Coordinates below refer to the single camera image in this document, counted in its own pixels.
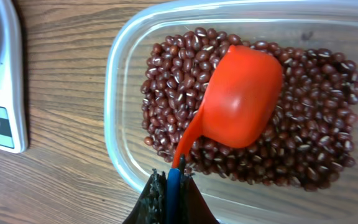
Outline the red measuring scoop blue handle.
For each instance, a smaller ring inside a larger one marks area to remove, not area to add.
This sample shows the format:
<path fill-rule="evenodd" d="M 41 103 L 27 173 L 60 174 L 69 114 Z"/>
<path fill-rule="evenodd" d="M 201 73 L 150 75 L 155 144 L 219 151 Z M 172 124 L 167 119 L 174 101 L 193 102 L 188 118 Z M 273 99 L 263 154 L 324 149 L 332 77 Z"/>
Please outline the red measuring scoop blue handle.
<path fill-rule="evenodd" d="M 277 103 L 283 68 L 273 56 L 231 45 L 208 83 L 200 107 L 181 137 L 168 173 L 166 222 L 176 223 L 180 157 L 205 136 L 232 148 L 251 145 L 262 133 Z"/>

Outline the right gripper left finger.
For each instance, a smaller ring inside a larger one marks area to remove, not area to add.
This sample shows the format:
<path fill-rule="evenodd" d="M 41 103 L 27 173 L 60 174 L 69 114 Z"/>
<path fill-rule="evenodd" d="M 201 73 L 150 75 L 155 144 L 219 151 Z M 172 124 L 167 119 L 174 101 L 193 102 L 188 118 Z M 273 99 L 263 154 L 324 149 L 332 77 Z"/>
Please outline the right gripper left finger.
<path fill-rule="evenodd" d="M 152 169 L 140 197 L 123 224 L 163 224 L 165 223 L 165 194 L 167 178 L 165 172 L 161 174 Z"/>

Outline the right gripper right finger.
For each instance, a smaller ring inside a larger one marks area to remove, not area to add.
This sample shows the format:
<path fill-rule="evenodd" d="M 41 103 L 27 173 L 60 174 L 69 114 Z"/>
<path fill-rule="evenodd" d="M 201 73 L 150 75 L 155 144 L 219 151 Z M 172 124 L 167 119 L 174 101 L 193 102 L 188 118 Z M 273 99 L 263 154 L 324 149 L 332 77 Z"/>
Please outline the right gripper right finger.
<path fill-rule="evenodd" d="M 182 154 L 179 164 L 182 175 L 178 201 L 178 222 L 181 224 L 219 224 L 195 184 L 193 174 L 184 173 L 185 166 L 186 158 Z"/>

